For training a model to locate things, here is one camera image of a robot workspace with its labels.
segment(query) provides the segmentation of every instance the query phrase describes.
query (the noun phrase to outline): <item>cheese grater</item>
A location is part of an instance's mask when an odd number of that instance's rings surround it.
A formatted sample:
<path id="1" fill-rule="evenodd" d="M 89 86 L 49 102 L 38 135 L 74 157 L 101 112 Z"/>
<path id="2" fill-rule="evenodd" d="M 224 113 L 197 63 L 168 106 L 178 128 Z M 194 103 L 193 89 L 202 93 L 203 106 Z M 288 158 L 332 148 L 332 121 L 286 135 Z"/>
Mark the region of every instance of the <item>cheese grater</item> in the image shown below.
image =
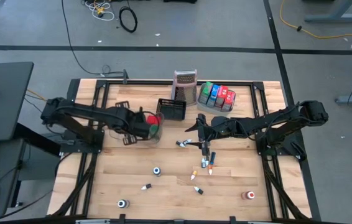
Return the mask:
<path id="1" fill-rule="evenodd" d="M 185 101 L 187 105 L 197 103 L 197 70 L 175 71 L 172 100 Z"/>

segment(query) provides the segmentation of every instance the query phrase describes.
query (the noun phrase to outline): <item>black plastic basket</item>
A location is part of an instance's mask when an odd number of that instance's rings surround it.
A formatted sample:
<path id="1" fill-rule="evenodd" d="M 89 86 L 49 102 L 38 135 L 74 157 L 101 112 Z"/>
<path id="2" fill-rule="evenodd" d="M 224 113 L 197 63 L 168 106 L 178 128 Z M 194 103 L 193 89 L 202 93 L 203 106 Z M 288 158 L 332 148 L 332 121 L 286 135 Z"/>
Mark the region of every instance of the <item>black plastic basket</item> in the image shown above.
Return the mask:
<path id="1" fill-rule="evenodd" d="M 165 119 L 182 121 L 186 116 L 186 102 L 158 99 L 157 113 L 161 112 Z"/>

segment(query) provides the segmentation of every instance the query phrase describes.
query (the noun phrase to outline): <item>wooden table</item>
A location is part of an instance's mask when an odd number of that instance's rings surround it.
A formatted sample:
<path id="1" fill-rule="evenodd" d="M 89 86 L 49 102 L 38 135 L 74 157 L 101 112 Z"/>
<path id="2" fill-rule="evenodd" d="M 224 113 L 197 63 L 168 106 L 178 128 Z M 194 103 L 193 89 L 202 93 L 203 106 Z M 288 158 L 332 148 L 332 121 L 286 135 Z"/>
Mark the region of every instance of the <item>wooden table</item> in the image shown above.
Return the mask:
<path id="1" fill-rule="evenodd" d="M 80 80 L 77 103 L 91 105 L 95 83 L 95 79 Z M 269 112 L 285 108 L 280 83 L 264 82 L 264 87 Z M 237 95 L 230 116 L 254 117 L 249 88 L 231 86 L 230 89 Z M 132 110 L 142 106 L 144 110 L 154 112 L 158 98 L 169 98 L 170 90 L 170 85 L 110 85 L 107 107 L 129 101 Z M 88 217 L 119 218 L 119 214 L 125 213 L 127 219 L 229 220 L 230 216 L 235 216 L 237 220 L 271 220 L 262 162 L 255 142 L 233 138 L 212 141 L 211 151 L 216 152 L 212 176 L 200 167 L 202 156 L 197 147 L 182 148 L 175 144 L 176 140 L 197 140 L 196 131 L 184 131 L 195 123 L 198 113 L 204 112 L 197 110 L 197 106 L 189 106 L 184 121 L 165 121 L 158 144 L 139 142 L 123 146 L 121 140 L 112 138 L 105 129 Z M 208 122 L 214 117 L 205 114 Z M 48 214 L 55 212 L 74 188 L 80 157 L 74 153 L 60 164 Z M 310 217 L 298 161 L 291 156 L 279 156 L 279 164 L 285 191 L 303 214 Z M 161 177 L 152 174 L 153 167 L 161 168 Z M 191 181 L 193 170 L 197 170 L 198 175 Z M 141 190 L 148 183 L 152 188 Z M 195 185 L 204 191 L 203 195 L 194 191 Z M 256 194 L 254 200 L 241 199 L 241 193 L 248 190 Z M 273 192 L 277 216 L 281 217 L 278 194 L 274 189 Z M 118 208 L 117 201 L 121 199 L 129 200 L 130 207 Z"/>

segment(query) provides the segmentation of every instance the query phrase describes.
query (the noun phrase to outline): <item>yellow cable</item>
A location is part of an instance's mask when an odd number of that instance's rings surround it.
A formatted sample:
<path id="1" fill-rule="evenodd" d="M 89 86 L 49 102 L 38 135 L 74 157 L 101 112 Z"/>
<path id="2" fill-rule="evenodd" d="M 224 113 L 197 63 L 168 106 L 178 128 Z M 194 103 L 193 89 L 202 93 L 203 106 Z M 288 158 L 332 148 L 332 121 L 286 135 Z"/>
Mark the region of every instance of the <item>yellow cable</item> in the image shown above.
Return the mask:
<path id="1" fill-rule="evenodd" d="M 28 89 L 27 89 L 27 91 L 34 94 L 35 96 L 38 96 L 38 98 L 40 98 L 41 100 L 46 101 L 46 99 L 43 96 L 39 95 L 38 93 L 36 93 L 32 90 L 28 90 Z"/>
<path id="2" fill-rule="evenodd" d="M 282 0 L 281 7 L 280 7 L 280 19 L 281 19 L 281 21 L 282 21 L 284 24 L 286 24 L 287 26 L 289 26 L 289 27 L 298 29 L 297 26 L 294 26 L 294 25 L 292 25 L 292 24 L 289 24 L 288 22 L 286 22 L 286 21 L 282 18 L 282 8 L 283 8 L 283 6 L 284 6 L 284 2 L 285 2 L 285 0 Z M 311 35 L 312 37 L 318 38 L 318 39 L 332 39 L 332 38 L 347 37 L 347 36 L 352 37 L 352 34 L 341 34 L 341 35 L 334 35 L 334 36 L 319 36 L 319 35 L 315 35 L 315 34 L 309 32 L 309 31 L 307 31 L 307 30 L 305 30 L 305 29 L 301 29 L 301 31 L 305 32 L 305 33 L 308 34 L 308 35 Z"/>

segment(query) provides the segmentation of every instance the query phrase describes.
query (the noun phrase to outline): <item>concrete floor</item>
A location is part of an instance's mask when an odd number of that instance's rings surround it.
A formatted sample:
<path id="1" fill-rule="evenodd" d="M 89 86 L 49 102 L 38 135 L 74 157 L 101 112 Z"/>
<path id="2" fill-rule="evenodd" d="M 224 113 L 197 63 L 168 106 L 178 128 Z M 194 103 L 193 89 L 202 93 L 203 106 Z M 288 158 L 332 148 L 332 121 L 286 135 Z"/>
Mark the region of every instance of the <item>concrete floor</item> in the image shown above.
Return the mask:
<path id="1" fill-rule="evenodd" d="M 303 28 L 318 35 L 352 33 L 352 24 L 303 21 L 304 14 L 330 11 L 340 2 L 286 0 L 284 19 L 303 24 Z M 117 21 L 92 18 L 79 1 L 64 0 L 64 4 L 72 43 L 77 46 L 274 48 L 263 1 L 131 1 L 139 19 L 133 34 L 117 29 Z M 270 0 L 282 49 L 352 50 L 352 37 L 347 37 L 348 41 L 317 40 L 289 29 L 279 20 L 280 4 L 281 0 Z M 124 5 L 113 3 L 117 15 Z M 0 45 L 67 44 L 60 1 L 5 1 L 0 10 Z M 275 54 L 78 51 L 76 55 L 89 71 L 100 72 L 108 64 L 113 70 L 127 69 L 131 78 L 171 78 L 174 70 L 197 68 L 202 79 L 281 81 Z M 303 130 L 322 220 L 352 223 L 352 108 L 337 106 L 333 101 L 352 89 L 352 55 L 284 54 L 284 60 L 294 100 L 321 101 L 330 115 L 321 128 Z M 72 78 L 92 77 L 78 67 L 69 51 L 0 50 L 0 62 L 22 61 L 35 63 L 29 88 L 47 98 L 65 96 Z M 43 108 L 41 102 L 32 101 Z M 39 112 L 27 103 L 22 107 L 20 122 L 38 133 L 47 132 L 40 124 Z M 35 198 L 27 195 L 36 193 L 39 197 L 52 187 L 53 179 L 23 183 L 19 198 L 28 203 Z M 48 204 L 49 197 L 9 219 L 42 217 Z"/>

